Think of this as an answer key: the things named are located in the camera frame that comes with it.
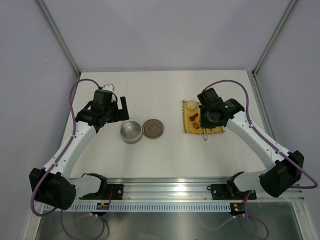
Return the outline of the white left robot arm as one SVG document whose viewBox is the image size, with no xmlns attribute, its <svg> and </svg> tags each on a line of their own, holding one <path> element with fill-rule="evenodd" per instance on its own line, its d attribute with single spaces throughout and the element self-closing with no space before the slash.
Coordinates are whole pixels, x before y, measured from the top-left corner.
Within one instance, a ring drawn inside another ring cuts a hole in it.
<svg viewBox="0 0 320 240">
<path fill-rule="evenodd" d="M 129 119 L 127 100 L 116 99 L 113 93 L 95 97 L 77 114 L 72 114 L 73 129 L 68 139 L 41 169 L 29 174 L 32 196 L 31 210 L 35 215 L 35 202 L 67 210 L 74 200 L 107 200 L 116 198 L 117 190 L 108 186 L 107 178 L 97 173 L 71 179 L 70 175 L 82 151 L 98 131 L 108 123 Z"/>
</svg>

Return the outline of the round metal lunch box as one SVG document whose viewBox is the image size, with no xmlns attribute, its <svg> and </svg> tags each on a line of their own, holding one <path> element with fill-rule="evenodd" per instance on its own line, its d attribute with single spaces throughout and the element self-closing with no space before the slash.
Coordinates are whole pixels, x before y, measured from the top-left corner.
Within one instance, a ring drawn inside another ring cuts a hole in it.
<svg viewBox="0 0 320 240">
<path fill-rule="evenodd" d="M 142 127 L 136 121 L 127 121 L 120 128 L 122 140 L 127 144 L 135 144 L 142 138 Z"/>
</svg>

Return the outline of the white steamed bun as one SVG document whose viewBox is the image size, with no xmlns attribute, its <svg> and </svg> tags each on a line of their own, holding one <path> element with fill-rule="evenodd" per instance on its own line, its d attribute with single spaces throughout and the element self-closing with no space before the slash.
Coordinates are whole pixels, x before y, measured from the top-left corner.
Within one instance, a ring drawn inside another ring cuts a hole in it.
<svg viewBox="0 0 320 240">
<path fill-rule="evenodd" d="M 194 100 L 189 100 L 187 103 L 186 103 L 186 108 L 190 111 L 194 111 L 196 110 L 198 107 L 198 104 L 196 101 Z"/>
</svg>

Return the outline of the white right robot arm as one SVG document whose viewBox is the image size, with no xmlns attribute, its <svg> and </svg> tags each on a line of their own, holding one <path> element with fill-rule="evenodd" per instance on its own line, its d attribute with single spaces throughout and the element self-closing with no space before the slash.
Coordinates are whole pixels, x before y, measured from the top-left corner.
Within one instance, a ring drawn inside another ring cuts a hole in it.
<svg viewBox="0 0 320 240">
<path fill-rule="evenodd" d="M 304 156 L 299 151 L 290 152 L 277 144 L 253 122 L 249 122 L 245 108 L 235 99 L 223 101 L 220 97 L 211 100 L 200 98 L 200 114 L 210 127 L 224 126 L 235 133 L 258 156 L 265 170 L 240 171 L 227 182 L 227 193 L 239 198 L 247 191 L 264 191 L 277 198 L 301 178 Z"/>
</svg>

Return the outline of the red sausage piece toy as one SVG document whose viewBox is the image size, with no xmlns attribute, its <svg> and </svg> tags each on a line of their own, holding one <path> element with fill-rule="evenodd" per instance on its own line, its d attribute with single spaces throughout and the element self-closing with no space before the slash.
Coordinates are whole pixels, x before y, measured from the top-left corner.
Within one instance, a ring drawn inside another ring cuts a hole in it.
<svg viewBox="0 0 320 240">
<path fill-rule="evenodd" d="M 197 122 L 194 122 L 192 125 L 196 130 L 200 128 L 200 125 Z"/>
</svg>

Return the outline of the metal tongs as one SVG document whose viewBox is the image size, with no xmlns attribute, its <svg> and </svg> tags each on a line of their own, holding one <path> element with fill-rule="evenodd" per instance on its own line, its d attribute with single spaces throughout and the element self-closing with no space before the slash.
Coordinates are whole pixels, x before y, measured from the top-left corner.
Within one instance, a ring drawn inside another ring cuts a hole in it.
<svg viewBox="0 0 320 240">
<path fill-rule="evenodd" d="M 202 129 L 202 134 L 203 134 L 203 140 L 207 141 L 208 140 L 208 133 L 207 133 L 207 129 L 206 128 Z"/>
</svg>

